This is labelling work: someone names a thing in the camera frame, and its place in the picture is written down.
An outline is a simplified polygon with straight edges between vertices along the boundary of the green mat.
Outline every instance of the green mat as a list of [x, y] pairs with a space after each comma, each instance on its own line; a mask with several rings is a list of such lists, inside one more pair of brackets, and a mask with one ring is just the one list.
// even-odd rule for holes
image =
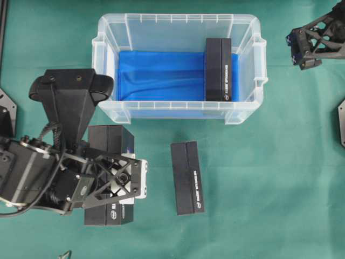
[[[18, 104], [17, 136], [47, 119], [30, 101], [46, 69], [91, 67], [91, 39], [105, 13], [251, 13], [267, 39], [265, 100], [239, 126], [223, 120], [133, 120], [138, 158], [149, 161], [148, 197], [135, 221], [84, 227], [71, 216], [32, 210], [0, 220], [1, 258], [345, 258], [345, 149], [338, 104], [345, 61], [301, 72], [285, 36], [336, 0], [9, 1], [1, 87]], [[92, 125], [111, 124], [97, 108]], [[170, 143], [196, 140], [206, 213], [177, 216]]]

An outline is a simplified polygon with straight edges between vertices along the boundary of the cable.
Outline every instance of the cable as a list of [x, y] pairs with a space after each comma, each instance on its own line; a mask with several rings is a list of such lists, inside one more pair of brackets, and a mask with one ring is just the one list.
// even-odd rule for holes
[[53, 131], [53, 142], [54, 146], [57, 150], [60, 150], [61, 143], [60, 143], [60, 135], [61, 135], [61, 124], [55, 121], [52, 121], [48, 123], [43, 130], [41, 131], [41, 134], [37, 138], [38, 141], [42, 141], [43, 137], [47, 135], [48, 132]]
[[33, 206], [35, 206], [35, 204], [42, 198], [42, 196], [45, 194], [45, 192], [48, 190], [49, 186], [52, 184], [59, 168], [60, 165], [63, 161], [63, 157], [66, 153], [66, 142], [65, 142], [65, 138], [62, 135], [61, 136], [62, 140], [61, 140], [61, 144], [62, 144], [62, 148], [61, 148], [61, 152], [60, 152], [60, 158], [57, 161], [57, 164], [49, 178], [49, 180], [47, 181], [47, 183], [45, 184], [44, 188], [41, 190], [41, 192], [38, 194], [38, 196], [36, 196], [36, 198], [25, 208], [18, 210], [17, 212], [13, 212], [13, 213], [5, 213], [5, 214], [0, 214], [0, 217], [14, 217], [14, 216], [19, 216], [24, 214], [25, 212], [27, 212], [29, 209], [31, 209]]

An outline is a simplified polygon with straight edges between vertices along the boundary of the blue fabric lining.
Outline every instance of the blue fabric lining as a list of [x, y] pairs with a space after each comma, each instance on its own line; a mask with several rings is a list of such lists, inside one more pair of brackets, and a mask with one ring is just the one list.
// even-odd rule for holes
[[[238, 100], [237, 55], [232, 60], [232, 95]], [[204, 52], [121, 51], [118, 100], [205, 100]]]

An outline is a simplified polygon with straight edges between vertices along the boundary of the transparent storage box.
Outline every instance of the transparent storage box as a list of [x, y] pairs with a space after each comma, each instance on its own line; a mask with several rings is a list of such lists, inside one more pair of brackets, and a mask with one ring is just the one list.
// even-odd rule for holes
[[[117, 101], [120, 51], [202, 52], [206, 38], [229, 37], [232, 52], [239, 55], [240, 101]], [[118, 124], [130, 124], [132, 118], [224, 119], [226, 125], [241, 124], [263, 103], [268, 81], [266, 40], [252, 15], [107, 14], [92, 40], [92, 68], [114, 78], [112, 96], [99, 106]]]

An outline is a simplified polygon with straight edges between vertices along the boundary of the black box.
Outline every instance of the black box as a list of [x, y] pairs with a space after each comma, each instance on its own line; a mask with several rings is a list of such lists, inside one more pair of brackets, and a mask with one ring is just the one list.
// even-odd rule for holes
[[171, 144], [177, 214], [204, 212], [197, 142]]
[[[91, 148], [111, 153], [134, 153], [134, 136], [121, 125], [88, 127], [88, 142]], [[132, 222], [133, 207], [114, 203], [85, 209], [84, 225], [111, 226]]]
[[231, 39], [207, 38], [206, 101], [231, 101]]

